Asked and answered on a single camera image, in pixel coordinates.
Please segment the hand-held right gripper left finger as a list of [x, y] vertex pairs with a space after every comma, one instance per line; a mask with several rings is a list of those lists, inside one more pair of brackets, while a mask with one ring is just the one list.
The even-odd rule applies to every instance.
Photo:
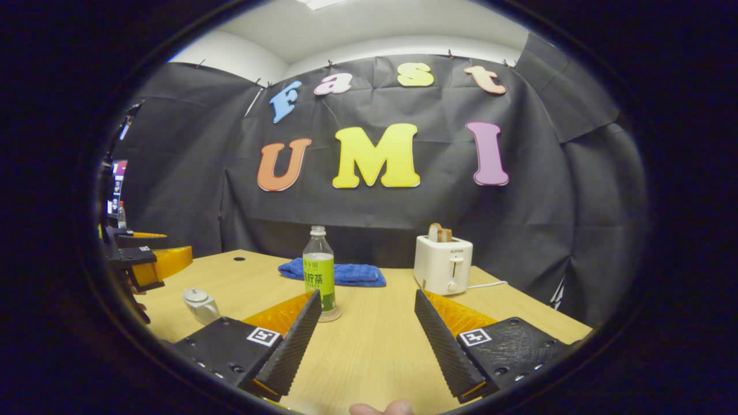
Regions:
[[218, 318], [172, 348], [220, 383], [279, 402], [292, 387], [321, 313], [321, 294], [311, 290], [245, 320]]

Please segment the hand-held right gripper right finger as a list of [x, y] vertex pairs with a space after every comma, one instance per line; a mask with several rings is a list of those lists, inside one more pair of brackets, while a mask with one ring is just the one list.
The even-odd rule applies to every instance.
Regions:
[[497, 321], [427, 290], [416, 290], [414, 311], [459, 403], [511, 388], [579, 345], [520, 317]]

